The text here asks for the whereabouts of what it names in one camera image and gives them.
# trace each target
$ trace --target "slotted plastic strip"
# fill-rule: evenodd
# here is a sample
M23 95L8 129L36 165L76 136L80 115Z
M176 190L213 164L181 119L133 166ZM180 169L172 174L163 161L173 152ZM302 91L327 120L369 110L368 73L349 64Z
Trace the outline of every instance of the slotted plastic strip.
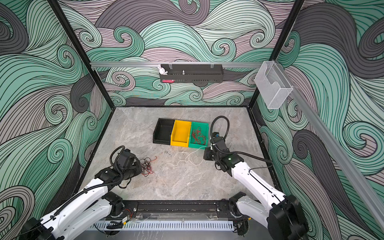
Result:
M98 221L95 223L96 227L100 230L108 231L106 228L111 225L109 221ZM92 225L87 230L97 229ZM232 221L218 221L218 220L201 220L201 221L157 221L157 220L144 220L144 221L131 221L127 222L121 231L177 231L177 230L192 230L192 231L234 231Z

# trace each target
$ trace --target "black vertical post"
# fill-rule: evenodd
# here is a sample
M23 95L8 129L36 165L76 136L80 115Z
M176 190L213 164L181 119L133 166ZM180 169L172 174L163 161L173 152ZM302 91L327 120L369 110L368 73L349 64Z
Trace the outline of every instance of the black vertical post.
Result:
M109 107L111 109L114 109L114 104L112 102L111 97L109 96L107 90L105 89L98 73L92 69L91 64L90 64L91 61L89 60L87 54L85 53L83 47L81 46L80 41L76 37L76 34L74 33L68 19L65 17L65 14L64 14L63 10L61 9L58 1L57 0L47 0L47 1L48 1L49 5L51 6L53 12L55 13L57 19L61 23L64 31L67 33L69 39L71 40L75 50L77 51L77 53L79 54L79 56L81 58L81 60L83 61L83 63L87 67L89 74L91 75L91 77L95 81L96 85L99 87L101 94L104 96Z
M286 19L283 30L279 36L279 39L277 40L275 48L272 51L269 61L276 60L277 57L279 56L281 48L283 47L286 39L288 38L289 33L291 32L293 24L295 23L296 18L299 15L299 12L301 7L303 6L303 3L304 3L304 0L296 0L295 3L293 4L291 12L289 13L288 18ZM248 105L249 108L252 108L254 106L256 99L259 96L259 93L260 92L258 90L254 92L251 98L251 101L249 102L249 105Z

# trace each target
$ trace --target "green bin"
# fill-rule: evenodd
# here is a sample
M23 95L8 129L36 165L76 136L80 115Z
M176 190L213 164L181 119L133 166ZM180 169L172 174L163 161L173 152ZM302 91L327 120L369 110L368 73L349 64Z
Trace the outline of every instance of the green bin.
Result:
M209 142L209 124L192 122L188 147L207 147Z

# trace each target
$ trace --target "gray floor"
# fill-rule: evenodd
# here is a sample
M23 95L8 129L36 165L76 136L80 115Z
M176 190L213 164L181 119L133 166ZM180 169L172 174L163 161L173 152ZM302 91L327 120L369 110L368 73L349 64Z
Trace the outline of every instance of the gray floor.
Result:
M148 177L138 175L126 189L112 190L124 200L220 200L228 199L239 191L251 193L227 173L215 169L212 161L203 161L204 149L153 144L152 136L158 118L207 122L224 115L230 120L226 140L231 151L243 151L263 157L255 131L246 108L117 108L96 155L87 171L82 187L104 167L108 167L109 155L118 146L124 145L141 159L149 157L152 169L157 174ZM225 134L226 122L215 123L214 131ZM185 158L190 154L190 162ZM250 167L264 167L264 162L242 156ZM273 185L267 168L255 172Z

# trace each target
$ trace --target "wire bundle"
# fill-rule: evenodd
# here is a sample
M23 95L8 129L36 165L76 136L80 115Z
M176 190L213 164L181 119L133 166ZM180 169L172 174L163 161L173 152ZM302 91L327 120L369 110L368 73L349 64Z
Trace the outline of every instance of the wire bundle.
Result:
M201 134L201 128L198 127L197 129L194 129L192 131L192 137L195 139L195 142L196 144L200 144L200 145L205 145L206 143L206 139L205 139L205 136L203 134Z
M155 161L157 159L157 157L153 160L151 160L149 157L146 157L146 158L143 158L143 159L140 159L140 161L144 161L144 163L141 163L140 162L140 165L141 165L141 174L145 177L147 177L149 174L152 174L153 171L152 171L152 166L151 166L151 162Z

